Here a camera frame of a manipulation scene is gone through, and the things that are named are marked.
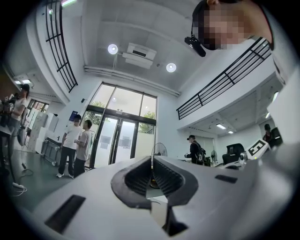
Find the shoe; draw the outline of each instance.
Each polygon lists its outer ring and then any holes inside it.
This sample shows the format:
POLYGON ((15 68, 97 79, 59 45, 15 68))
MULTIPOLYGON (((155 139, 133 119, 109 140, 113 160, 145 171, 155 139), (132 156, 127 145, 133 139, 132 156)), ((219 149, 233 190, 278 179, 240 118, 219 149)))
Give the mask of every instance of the shoe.
POLYGON ((57 177, 57 178, 61 178, 63 175, 64 175, 64 174, 58 173, 58 174, 56 175, 56 177, 57 177))

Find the fan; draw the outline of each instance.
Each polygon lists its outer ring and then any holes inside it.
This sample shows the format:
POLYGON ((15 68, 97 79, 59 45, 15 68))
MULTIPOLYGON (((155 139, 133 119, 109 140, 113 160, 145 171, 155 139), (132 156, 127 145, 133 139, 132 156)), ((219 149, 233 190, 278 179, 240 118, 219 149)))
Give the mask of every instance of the fan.
MULTIPOLYGON (((167 149, 165 148, 165 146, 162 143, 157 143, 155 144, 155 146, 152 149, 152 154, 151 154, 151 168, 153 169, 153 156, 168 156, 168 152, 167 149)), ((150 182, 150 187, 155 188, 155 189, 159 189, 158 184, 156 183, 153 175, 151 177, 151 182, 150 182)))
POLYGON ((217 160, 217 152, 216 151, 212 151, 211 152, 211 160, 212 160, 212 166, 214 166, 214 164, 218 164, 218 160, 217 160))

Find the black metal railing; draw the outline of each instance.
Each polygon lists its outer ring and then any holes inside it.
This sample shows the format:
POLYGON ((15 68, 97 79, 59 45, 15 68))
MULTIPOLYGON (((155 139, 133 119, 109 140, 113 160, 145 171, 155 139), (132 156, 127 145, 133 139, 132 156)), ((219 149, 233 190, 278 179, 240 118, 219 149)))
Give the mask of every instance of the black metal railing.
POLYGON ((73 74, 62 31, 62 5, 59 0, 46 0, 46 42, 54 57, 56 71, 60 73, 69 92, 78 85, 73 74))
POLYGON ((271 52, 268 42, 264 38, 256 40, 255 43, 228 68, 191 97, 186 103, 176 109, 179 120, 220 96, 223 92, 251 73, 270 55, 271 52))

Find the gray floor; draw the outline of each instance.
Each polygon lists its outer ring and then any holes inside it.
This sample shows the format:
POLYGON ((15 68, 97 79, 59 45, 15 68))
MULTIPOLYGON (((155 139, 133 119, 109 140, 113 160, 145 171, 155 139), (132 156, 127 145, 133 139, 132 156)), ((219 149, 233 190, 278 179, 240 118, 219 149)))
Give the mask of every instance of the gray floor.
MULTIPOLYGON (((36 153, 14 151, 12 167, 16 183, 27 188, 27 192, 23 193, 21 196, 12 197, 12 199, 17 205, 22 206, 29 211, 33 211, 38 203, 40 203, 47 195, 72 181, 68 176, 67 167, 65 169, 64 177, 58 179, 56 178, 58 168, 52 166, 52 164, 36 153), (32 176, 20 178, 24 175, 22 162, 25 163, 28 169, 34 172, 32 176)), ((147 189, 147 198, 162 195, 163 193, 160 189, 152 189, 150 187, 147 189)))

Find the ceiling light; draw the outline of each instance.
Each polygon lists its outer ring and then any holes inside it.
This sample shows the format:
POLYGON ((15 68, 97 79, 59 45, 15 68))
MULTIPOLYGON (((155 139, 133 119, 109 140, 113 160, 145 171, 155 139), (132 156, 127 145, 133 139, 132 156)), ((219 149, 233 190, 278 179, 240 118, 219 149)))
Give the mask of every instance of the ceiling light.
POLYGON ((167 71, 169 73, 175 72, 176 71, 176 65, 175 65, 175 63, 169 63, 167 65, 167 71))
POLYGON ((23 82, 24 84, 31 83, 31 81, 30 81, 29 79, 27 79, 27 80, 23 80, 22 82, 23 82))
POLYGON ((65 7, 66 5, 69 5, 70 3, 75 2, 75 1, 76 1, 76 0, 67 0, 67 1, 62 2, 61 5, 62 5, 63 7, 65 7))
POLYGON ((221 129, 226 129, 224 126, 222 126, 221 124, 217 124, 217 127, 218 128, 221 128, 221 129))
POLYGON ((115 44, 110 44, 107 50, 110 54, 115 55, 118 52, 118 47, 115 44))
POLYGON ((274 97, 273 97, 273 100, 272 100, 272 102, 274 102, 274 101, 275 101, 275 99, 277 98, 278 94, 279 94, 279 92, 275 92, 275 93, 274 93, 274 97))

